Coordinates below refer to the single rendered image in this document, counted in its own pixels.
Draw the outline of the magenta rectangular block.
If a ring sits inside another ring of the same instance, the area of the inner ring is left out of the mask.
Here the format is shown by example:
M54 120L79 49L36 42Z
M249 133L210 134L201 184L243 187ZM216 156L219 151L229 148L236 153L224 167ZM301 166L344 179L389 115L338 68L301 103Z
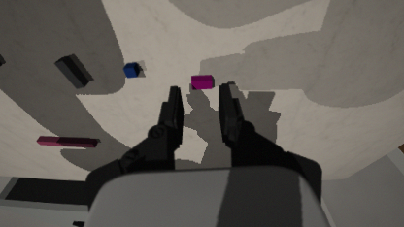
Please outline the magenta rectangular block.
M191 76L191 87L195 89L212 89L212 75Z

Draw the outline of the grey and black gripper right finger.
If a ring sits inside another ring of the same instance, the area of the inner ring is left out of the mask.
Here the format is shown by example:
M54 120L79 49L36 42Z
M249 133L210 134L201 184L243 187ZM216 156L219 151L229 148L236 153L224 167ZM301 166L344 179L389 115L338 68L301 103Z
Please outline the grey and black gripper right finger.
M321 205L320 164L284 151L256 133L253 124L244 119L239 99L232 98L228 83L219 86L219 122L222 142L231 148L231 167L274 165L297 171L309 182Z

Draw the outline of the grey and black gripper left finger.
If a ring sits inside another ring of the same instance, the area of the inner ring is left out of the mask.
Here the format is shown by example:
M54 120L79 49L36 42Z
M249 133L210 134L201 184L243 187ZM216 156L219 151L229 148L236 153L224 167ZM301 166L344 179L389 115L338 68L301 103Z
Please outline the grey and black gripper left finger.
M162 102L157 125L148 136L116 159L90 172L85 179L88 213L104 183L111 178L137 171L175 170L175 150L183 141L184 106L181 89L170 87L167 102Z

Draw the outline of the pink rod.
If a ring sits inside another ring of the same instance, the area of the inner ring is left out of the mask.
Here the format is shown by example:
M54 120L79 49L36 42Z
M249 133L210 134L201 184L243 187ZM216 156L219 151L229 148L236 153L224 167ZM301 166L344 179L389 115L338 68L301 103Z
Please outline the pink rod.
M46 137L46 136L40 136L36 142L42 146L96 147L98 144L96 139Z

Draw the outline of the small blue cube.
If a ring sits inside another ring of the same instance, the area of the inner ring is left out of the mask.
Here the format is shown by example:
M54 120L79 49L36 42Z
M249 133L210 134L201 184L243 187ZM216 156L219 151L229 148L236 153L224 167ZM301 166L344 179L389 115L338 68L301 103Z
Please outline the small blue cube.
M128 78L137 78L140 73L137 62L126 63L126 65L123 68L123 71Z

